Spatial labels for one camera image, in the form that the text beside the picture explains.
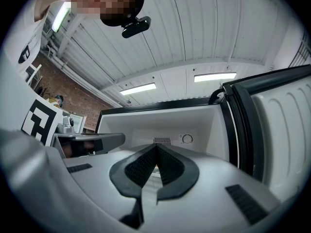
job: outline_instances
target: ceiling beam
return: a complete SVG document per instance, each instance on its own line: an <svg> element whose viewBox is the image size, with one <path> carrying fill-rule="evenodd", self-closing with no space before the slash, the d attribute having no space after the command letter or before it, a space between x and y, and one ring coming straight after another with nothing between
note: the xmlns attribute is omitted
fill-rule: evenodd
<svg viewBox="0 0 311 233"><path fill-rule="evenodd" d="M122 85L132 80L135 80L137 78L140 78L141 76L144 76L144 75L158 74L158 73L163 73L166 71L174 71L179 68L194 69L194 68L202 67L204 65L209 66L209 67L219 66L219 65L225 66L227 64L227 61L228 61L228 58L207 58L207 59L188 60L188 61L181 61L177 63L171 63L168 65L162 65L158 67L145 69L137 73L128 75L126 77L116 80L114 82L114 85ZM231 58L230 63L236 64L236 65L248 65L253 68L264 68L264 65L261 62L245 60L245 59ZM113 84L104 85L103 87L100 88L100 90L105 91L111 86L113 86Z"/></svg>
<svg viewBox="0 0 311 233"><path fill-rule="evenodd" d="M64 34L64 38L59 46L59 50L57 52L57 57L61 58L66 46L69 43L69 39L71 39L72 35L74 34L74 32L76 32L77 28L79 27L79 25L81 24L81 22L84 20L85 16L82 15L76 15L76 17L71 21L71 23L69 24L66 33Z"/></svg>

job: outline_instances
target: fluorescent light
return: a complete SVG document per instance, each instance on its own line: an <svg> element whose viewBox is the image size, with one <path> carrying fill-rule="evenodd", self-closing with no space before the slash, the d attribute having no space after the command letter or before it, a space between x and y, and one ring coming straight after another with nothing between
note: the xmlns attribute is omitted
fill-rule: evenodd
<svg viewBox="0 0 311 233"><path fill-rule="evenodd" d="M57 13L57 16L55 17L54 23L52 25L52 30L57 33L60 26L62 25L66 15L70 11L71 3L70 2L64 2L62 7Z"/></svg>
<svg viewBox="0 0 311 233"><path fill-rule="evenodd" d="M194 82L234 79L236 72L210 73L194 76Z"/></svg>
<svg viewBox="0 0 311 233"><path fill-rule="evenodd" d="M125 95L129 95L129 94L133 94L133 93L137 93L137 92L141 92L141 91L149 91L149 90L153 90L153 89L156 89L155 83L137 86L137 87L134 87L131 89L121 91L120 93L125 96Z"/></svg>

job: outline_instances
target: white corrugated ceiling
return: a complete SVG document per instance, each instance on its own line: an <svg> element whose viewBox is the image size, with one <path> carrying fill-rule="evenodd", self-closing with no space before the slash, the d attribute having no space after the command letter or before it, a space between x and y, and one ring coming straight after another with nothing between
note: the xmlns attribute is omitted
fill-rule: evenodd
<svg viewBox="0 0 311 233"><path fill-rule="evenodd" d="M286 32L285 10L277 0L145 0L138 17L152 19L148 31L124 39L121 27L83 19L61 59L122 106L207 97L222 81L194 83L194 75L236 71L238 79L269 70L267 56L277 54ZM73 17L56 34L57 45ZM120 94L147 83L157 89Z"/></svg>

